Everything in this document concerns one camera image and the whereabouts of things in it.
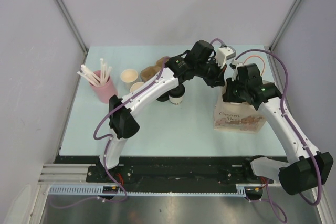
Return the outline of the paper takeout bag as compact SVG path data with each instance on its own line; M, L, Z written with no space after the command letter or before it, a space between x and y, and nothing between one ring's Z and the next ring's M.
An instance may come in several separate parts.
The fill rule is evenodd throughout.
M258 133L265 125L266 119L246 102L223 102L223 95L226 93L227 86L227 83L225 83L218 91L218 99L214 107L214 129L251 134Z

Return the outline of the black cup lid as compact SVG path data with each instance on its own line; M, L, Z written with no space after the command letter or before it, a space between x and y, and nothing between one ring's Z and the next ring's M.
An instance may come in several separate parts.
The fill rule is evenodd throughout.
M172 98L180 98L185 94L185 86L183 84L180 84L174 89L171 89L168 92L168 95Z

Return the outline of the white paper cup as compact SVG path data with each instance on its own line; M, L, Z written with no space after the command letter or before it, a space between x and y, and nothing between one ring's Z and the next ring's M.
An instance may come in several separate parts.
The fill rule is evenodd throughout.
M173 105L180 105L183 101L183 95L179 96L179 97L174 97L169 95L169 101L173 104Z

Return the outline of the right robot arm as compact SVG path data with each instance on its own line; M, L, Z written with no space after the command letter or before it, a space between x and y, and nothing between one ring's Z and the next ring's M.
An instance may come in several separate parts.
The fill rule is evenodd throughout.
M254 183L261 176L280 182L286 193L295 195L326 183L333 165L330 153L322 153L305 136L282 100L282 94L272 82L263 82L256 64L235 60L230 67L234 74L226 80L223 101L246 102L253 106L271 126L280 141L287 162L255 156L242 169L243 179Z

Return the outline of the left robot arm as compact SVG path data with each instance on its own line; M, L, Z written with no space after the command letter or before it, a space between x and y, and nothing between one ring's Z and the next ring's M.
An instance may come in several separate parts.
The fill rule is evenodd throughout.
M227 61L224 50L223 47L214 49L212 44L199 40L182 54L164 57L161 70L140 88L122 98L116 95L110 98L109 113L102 119L109 122L110 132L102 136L108 142L97 173L103 181L115 178L115 167L126 141L140 129L136 117L146 106L194 77L202 78L212 88L224 85Z

